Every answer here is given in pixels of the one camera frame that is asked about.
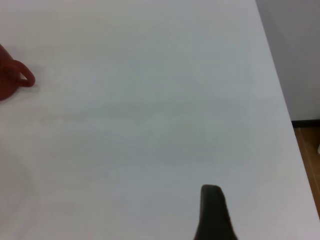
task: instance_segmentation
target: white table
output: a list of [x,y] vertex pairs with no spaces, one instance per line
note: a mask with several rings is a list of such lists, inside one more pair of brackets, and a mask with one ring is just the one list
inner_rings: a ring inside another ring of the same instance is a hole
[[320,222],[254,0],[2,0],[36,77],[0,103],[1,240],[186,240],[219,185],[240,240]]

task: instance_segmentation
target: mug handle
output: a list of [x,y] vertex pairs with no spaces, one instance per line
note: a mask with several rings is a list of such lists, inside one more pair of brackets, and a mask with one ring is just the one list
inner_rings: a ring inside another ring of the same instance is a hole
[[17,71],[21,73],[23,76],[25,76],[26,79],[22,79],[22,78],[18,79],[17,85],[19,87],[29,88],[35,84],[35,81],[36,81],[35,76],[22,62],[17,60],[5,61],[3,64],[3,67]]

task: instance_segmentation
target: black object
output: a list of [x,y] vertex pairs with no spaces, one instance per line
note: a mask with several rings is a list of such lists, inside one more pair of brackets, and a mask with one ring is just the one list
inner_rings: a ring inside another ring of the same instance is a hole
[[291,121],[293,128],[315,128],[320,127],[320,119]]
[[203,185],[200,219],[194,240],[237,240],[221,188]]

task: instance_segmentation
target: black baseboard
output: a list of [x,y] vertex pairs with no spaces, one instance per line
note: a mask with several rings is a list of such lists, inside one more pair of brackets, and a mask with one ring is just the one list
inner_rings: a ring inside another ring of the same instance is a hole
[[293,128],[315,128],[320,127],[320,119],[291,121]]

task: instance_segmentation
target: red mug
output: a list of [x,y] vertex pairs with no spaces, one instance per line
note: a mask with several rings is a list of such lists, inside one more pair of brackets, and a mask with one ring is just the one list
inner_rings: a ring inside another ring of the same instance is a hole
[[22,62],[13,60],[0,45],[0,101],[9,98],[18,87],[32,87],[35,81],[32,72]]

